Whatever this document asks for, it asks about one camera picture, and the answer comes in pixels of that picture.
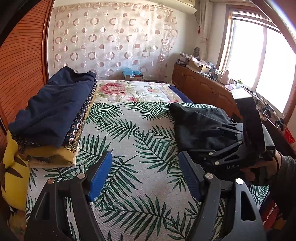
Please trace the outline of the person's right forearm sleeve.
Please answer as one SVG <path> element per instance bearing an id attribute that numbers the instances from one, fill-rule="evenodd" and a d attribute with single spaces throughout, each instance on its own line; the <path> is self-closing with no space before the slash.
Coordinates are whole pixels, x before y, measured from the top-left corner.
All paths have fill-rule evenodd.
<path id="1" fill-rule="evenodd" d="M 295 211 L 295 160 L 290 156 L 281 157 L 281 166 L 270 185 L 270 194 L 279 207 L 284 220 Z"/>

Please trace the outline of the person's right hand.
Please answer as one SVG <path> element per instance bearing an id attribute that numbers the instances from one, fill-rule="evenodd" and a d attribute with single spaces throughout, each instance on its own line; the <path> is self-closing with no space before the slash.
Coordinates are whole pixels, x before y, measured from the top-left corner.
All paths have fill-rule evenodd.
<path id="1" fill-rule="evenodd" d="M 244 177 L 250 183 L 255 183 L 259 180 L 259 176 L 256 175 L 257 171 L 263 171 L 263 174 L 267 180 L 272 178 L 278 173 L 281 167 L 281 154 L 278 150 L 275 150 L 275 156 L 271 161 L 260 160 L 255 163 L 253 166 L 240 169 L 244 174 Z"/>

